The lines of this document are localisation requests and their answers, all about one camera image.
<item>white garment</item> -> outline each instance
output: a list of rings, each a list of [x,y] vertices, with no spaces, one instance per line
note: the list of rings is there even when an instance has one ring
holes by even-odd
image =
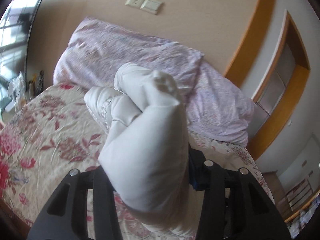
[[[176,83],[166,73],[127,63],[117,71],[114,86],[124,94],[93,87],[84,97],[91,112],[110,126],[99,163],[147,229],[193,236],[203,193],[188,183],[187,122]]]

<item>floral bed sheet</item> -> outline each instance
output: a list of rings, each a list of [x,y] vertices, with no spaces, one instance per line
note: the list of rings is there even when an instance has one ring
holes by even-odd
[[[32,226],[57,185],[71,169],[95,169],[107,135],[83,101],[86,89],[60,83],[49,87],[16,114],[0,132],[0,198]],[[190,143],[227,169],[247,167],[270,198],[271,192],[246,148],[190,131]],[[130,215],[115,193],[123,238],[157,238]],[[88,232],[94,238],[92,191],[88,192]]]

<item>silver screw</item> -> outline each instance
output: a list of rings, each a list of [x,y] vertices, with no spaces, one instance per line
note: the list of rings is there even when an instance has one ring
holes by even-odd
[[[211,167],[211,166],[213,166],[213,161],[206,160],[206,161],[204,161],[204,165],[207,166],[207,167]]]
[[[75,176],[79,173],[79,171],[77,169],[72,169],[71,171],[69,171],[69,175],[70,176]]]
[[[243,175],[247,175],[249,173],[249,171],[248,171],[247,168],[241,168],[240,169],[240,173],[243,174]]]

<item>pillow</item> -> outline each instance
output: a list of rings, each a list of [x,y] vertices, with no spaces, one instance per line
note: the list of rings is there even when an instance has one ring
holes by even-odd
[[[254,103],[206,62],[200,66],[186,112],[190,130],[217,141],[247,146]]]
[[[193,236],[203,194],[188,182],[187,122],[173,78],[129,63],[116,73],[115,87],[124,94],[95,87],[84,97],[97,116],[101,99],[108,102],[110,130],[99,163],[130,213],[148,230]]]
[[[72,82],[87,89],[111,87],[120,66],[134,62],[170,74],[182,96],[186,97],[195,85],[202,58],[202,52],[178,42],[86,18],[74,31],[61,55],[53,83]]]

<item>wall outlet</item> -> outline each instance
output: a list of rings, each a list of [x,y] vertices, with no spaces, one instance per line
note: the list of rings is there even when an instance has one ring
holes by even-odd
[[[125,5],[129,5],[132,7],[140,8],[143,4],[144,0],[127,0]]]
[[[143,4],[141,5],[140,9],[146,12],[157,14],[158,9],[162,2],[158,0],[144,0]]]

